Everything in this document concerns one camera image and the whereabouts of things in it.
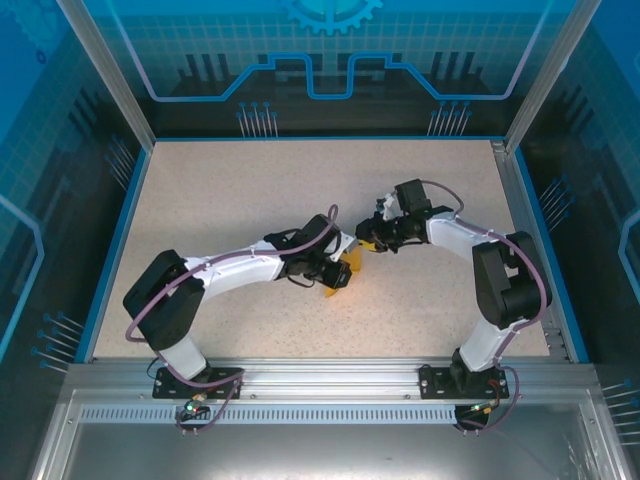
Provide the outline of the steel bottom tray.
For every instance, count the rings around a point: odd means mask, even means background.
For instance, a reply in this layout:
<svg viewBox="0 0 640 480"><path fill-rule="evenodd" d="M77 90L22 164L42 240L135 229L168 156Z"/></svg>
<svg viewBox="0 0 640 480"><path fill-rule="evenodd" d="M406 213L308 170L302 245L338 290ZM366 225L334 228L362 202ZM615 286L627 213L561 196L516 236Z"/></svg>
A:
<svg viewBox="0 0 640 480"><path fill-rule="evenodd" d="M87 424L59 405L29 480L640 480L604 405L587 392L503 405L454 425Z"/></svg>

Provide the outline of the aluminium front rail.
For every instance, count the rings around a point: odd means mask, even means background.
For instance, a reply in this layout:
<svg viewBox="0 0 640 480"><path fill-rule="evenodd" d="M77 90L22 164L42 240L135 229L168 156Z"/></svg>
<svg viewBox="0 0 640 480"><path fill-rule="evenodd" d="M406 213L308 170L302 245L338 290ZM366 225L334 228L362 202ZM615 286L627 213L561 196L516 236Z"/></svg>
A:
<svg viewBox="0 0 640 480"><path fill-rule="evenodd" d="M67 397L140 400L151 395L149 362L104 358L69 368L62 387ZM212 358L214 367L244 370L244 402L415 402L418 370L424 365L447 367L445 357L389 358ZM527 402L573 397L598 388L590 364L557 362L547 357L516 357L503 364L516 370Z"/></svg>

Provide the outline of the aluminium side rail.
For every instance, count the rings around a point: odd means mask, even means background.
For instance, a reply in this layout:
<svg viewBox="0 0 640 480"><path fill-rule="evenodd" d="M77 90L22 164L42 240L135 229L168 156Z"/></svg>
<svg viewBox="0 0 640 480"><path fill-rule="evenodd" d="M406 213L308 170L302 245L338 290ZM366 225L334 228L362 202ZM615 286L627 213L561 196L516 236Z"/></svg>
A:
<svg viewBox="0 0 640 480"><path fill-rule="evenodd" d="M503 141L491 140L490 144L514 228L517 231L527 231L532 236L538 249L542 268L551 288L552 303L547 307L538 322L539 329L543 332L546 349L552 361L574 363L576 358L571 336L567 330L564 308L551 264L547 258L547 249L544 246L540 226L536 220L534 204L527 192L524 177L516 158L507 153Z"/></svg>

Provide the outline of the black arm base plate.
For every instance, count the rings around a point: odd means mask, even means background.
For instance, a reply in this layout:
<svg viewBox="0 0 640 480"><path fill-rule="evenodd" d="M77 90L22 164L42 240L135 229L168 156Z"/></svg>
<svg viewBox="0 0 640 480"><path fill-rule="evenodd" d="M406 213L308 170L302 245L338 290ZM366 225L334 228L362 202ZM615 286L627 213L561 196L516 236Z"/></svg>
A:
<svg viewBox="0 0 640 480"><path fill-rule="evenodd" d="M506 374L496 368L467 372L464 367L435 367L425 364L418 370L423 400L508 399Z"/></svg>
<svg viewBox="0 0 640 480"><path fill-rule="evenodd" d="M200 374L192 379L192 382L212 383L221 380L226 381L228 378L242 372L242 369L235 367L206 367ZM233 381L229 380L216 387L209 387L207 389L195 388L179 381L167 367L161 367L155 374L152 397L154 399L187 400L196 394L205 393L207 399L224 400L230 393L232 387Z"/></svg>

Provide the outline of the aluminium frame post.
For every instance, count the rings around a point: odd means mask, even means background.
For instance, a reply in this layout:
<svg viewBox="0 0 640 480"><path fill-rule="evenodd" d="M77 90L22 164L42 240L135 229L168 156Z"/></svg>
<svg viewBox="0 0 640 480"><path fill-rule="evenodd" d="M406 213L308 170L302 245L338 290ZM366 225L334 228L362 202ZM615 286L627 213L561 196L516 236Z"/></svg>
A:
<svg viewBox="0 0 640 480"><path fill-rule="evenodd" d="M141 147L153 152L155 135L116 59L82 0L56 0Z"/></svg>
<svg viewBox="0 0 640 480"><path fill-rule="evenodd" d="M560 74L589 26L602 0L576 0L549 54L525 96L507 134L505 153L515 155Z"/></svg>

